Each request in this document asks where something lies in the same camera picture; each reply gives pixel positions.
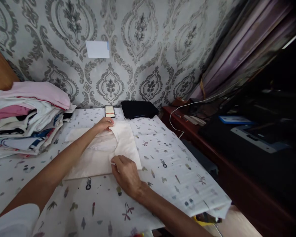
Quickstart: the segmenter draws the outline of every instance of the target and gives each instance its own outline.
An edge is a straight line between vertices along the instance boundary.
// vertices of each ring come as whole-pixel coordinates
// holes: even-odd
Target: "white t-shirt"
[[[19,206],[0,217],[0,237],[30,237],[39,217],[36,204]]]

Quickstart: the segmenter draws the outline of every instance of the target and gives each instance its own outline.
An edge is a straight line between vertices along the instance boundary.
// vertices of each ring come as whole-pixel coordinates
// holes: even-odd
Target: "bed sheet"
[[[142,181],[189,216],[205,211],[226,216],[230,198],[157,116],[128,120],[121,108],[115,109],[115,115],[114,120],[126,120],[131,125]],[[103,116],[104,109],[77,109],[46,152],[36,158],[15,155],[0,159],[0,213],[66,147],[65,137],[71,129],[90,127]],[[45,206],[33,235],[131,236],[162,226],[158,218],[124,193],[111,174],[63,180]]]

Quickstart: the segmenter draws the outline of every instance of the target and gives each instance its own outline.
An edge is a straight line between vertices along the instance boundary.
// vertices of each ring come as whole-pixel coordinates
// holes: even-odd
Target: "damask wallpaper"
[[[0,0],[0,50],[20,80],[82,108],[164,106],[196,85],[240,0]],[[85,40],[109,41],[89,59]]]

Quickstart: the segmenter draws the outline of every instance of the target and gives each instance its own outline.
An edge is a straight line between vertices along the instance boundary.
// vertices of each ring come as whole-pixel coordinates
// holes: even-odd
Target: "wooden desk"
[[[177,136],[181,132],[173,129],[169,123],[170,113],[175,107],[165,106],[162,122]],[[228,194],[237,208],[246,216],[262,236],[292,236],[296,233],[296,219],[283,208],[261,185],[230,162],[219,150],[198,135],[199,125],[185,122],[179,110],[175,112],[181,118],[171,116],[176,129],[184,131],[182,139],[191,141],[219,169],[218,184]]]

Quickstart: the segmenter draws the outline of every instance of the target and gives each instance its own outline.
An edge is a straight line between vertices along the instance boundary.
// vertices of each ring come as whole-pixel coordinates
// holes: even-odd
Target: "wall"
[[[239,0],[0,0],[0,50],[20,80],[82,108],[187,95]],[[89,59],[85,40],[109,41]]]

